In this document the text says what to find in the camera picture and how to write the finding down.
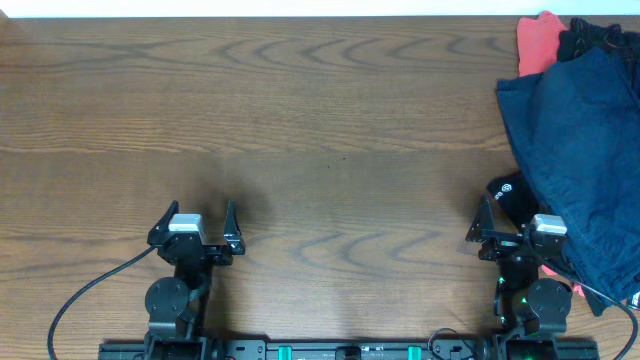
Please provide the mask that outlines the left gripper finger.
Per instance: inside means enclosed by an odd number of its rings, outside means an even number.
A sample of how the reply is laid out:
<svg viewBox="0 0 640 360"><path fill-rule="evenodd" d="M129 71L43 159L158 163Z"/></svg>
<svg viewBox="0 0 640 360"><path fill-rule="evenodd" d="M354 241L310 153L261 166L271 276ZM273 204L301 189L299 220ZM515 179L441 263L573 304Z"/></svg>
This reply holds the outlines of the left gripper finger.
<svg viewBox="0 0 640 360"><path fill-rule="evenodd" d="M237 222L236 207L233 201L228 203L223 235L232 255L245 254L246 245Z"/></svg>
<svg viewBox="0 0 640 360"><path fill-rule="evenodd" d="M163 216L151 228L147 236L150 246L163 246L171 237L172 231L169 224L174 215L179 212L179 203L173 200Z"/></svg>

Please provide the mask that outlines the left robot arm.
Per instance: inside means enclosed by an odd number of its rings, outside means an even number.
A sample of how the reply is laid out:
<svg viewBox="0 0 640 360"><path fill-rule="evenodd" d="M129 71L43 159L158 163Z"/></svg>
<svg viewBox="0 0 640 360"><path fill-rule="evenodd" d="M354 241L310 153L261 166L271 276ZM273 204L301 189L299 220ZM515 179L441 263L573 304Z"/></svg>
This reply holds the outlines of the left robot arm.
<svg viewBox="0 0 640 360"><path fill-rule="evenodd" d="M246 251L234 202L226 211L221 245L204 243L203 217L179 212L174 201L148 233L147 243L174 267L174 274L154 282L145 295L149 329L146 359L212 359L227 357L224 341L204 333L212 286L212 269L230 266Z"/></svg>

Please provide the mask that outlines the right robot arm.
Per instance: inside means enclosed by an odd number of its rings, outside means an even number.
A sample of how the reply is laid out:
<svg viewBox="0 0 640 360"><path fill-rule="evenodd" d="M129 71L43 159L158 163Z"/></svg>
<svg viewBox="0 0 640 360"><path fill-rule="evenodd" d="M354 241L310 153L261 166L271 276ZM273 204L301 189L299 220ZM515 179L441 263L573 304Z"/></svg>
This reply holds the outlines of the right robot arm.
<svg viewBox="0 0 640 360"><path fill-rule="evenodd" d="M485 359L558 359L556 336L567 330L571 288L542 278L539 267L561 255L564 230L523 224L517 233L496 229L492 205L482 196L465 237L481 245L478 258L499 268L493 311L502 330L484 346Z"/></svg>

